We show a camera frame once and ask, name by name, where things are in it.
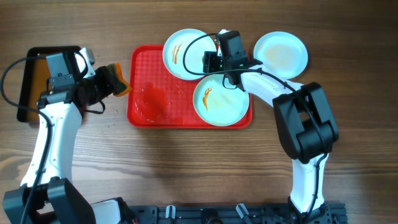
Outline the orange green sponge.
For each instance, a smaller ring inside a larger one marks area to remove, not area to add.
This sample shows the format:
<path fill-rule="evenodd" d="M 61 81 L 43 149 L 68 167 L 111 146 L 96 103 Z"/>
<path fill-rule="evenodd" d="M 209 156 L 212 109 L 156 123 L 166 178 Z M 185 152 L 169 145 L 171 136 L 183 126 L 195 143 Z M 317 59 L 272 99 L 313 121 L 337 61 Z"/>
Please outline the orange green sponge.
<path fill-rule="evenodd" d="M 123 72 L 120 63 L 112 63 L 106 66 L 108 70 L 107 78 L 113 87 L 113 95 L 121 97 L 128 94 L 132 87 L 123 78 Z"/>

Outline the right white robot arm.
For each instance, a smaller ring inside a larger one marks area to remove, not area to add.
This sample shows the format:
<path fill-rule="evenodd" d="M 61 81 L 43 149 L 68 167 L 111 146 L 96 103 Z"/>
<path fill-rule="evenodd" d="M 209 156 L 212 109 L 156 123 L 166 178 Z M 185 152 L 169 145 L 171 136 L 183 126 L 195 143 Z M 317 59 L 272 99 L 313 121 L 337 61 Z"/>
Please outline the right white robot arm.
<path fill-rule="evenodd" d="M 232 86 L 273 107 L 279 141 L 292 160 L 292 221 L 309 223 L 320 218 L 326 210 L 323 172 L 339 138 L 323 88 L 316 82 L 292 82 L 267 68 L 263 60 L 249 59 L 236 30 L 221 31 L 215 37 L 221 54 L 205 52 L 204 73 L 221 72 Z"/>

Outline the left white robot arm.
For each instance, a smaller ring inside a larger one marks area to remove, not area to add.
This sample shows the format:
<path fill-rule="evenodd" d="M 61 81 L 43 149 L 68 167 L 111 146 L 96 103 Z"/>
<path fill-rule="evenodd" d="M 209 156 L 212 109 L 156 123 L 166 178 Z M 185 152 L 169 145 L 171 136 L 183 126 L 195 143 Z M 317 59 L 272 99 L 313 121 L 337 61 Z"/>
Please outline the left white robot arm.
<path fill-rule="evenodd" d="M 4 195 L 2 205 L 8 219 L 11 223 L 131 222 L 122 199 L 90 204 L 71 182 L 75 138 L 87 106 L 132 90 L 120 64 L 93 69 L 95 60 L 86 48 L 32 59 L 45 60 L 50 77 L 36 108 L 12 104 L 38 114 L 39 133 L 21 186 Z"/>

